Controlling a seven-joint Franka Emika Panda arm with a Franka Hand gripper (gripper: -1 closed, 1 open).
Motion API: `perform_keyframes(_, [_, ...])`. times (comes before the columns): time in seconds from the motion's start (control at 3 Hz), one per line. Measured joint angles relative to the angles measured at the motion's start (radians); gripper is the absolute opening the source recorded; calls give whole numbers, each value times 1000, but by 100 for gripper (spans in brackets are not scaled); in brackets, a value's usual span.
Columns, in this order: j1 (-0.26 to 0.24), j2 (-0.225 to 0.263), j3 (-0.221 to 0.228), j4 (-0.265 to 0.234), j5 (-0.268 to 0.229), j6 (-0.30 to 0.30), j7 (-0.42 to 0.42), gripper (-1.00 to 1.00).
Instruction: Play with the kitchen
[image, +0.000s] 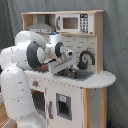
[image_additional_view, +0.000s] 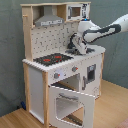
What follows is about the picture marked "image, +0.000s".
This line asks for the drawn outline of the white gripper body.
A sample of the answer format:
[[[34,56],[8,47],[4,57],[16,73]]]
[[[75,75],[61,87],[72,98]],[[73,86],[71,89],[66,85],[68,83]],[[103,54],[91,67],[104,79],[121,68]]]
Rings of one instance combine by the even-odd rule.
[[[64,61],[52,61],[48,64],[48,69],[51,74],[56,74],[76,63],[75,55],[67,57]]]

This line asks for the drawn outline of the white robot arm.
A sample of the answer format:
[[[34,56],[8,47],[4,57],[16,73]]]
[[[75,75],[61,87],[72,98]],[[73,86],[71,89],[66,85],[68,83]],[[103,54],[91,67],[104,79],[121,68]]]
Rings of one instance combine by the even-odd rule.
[[[45,119],[36,111],[25,70],[40,68],[47,57],[52,74],[73,65],[73,51],[64,48],[60,33],[51,33],[50,42],[32,31],[21,31],[15,45],[0,52],[0,85],[7,115],[18,128],[45,128]]]

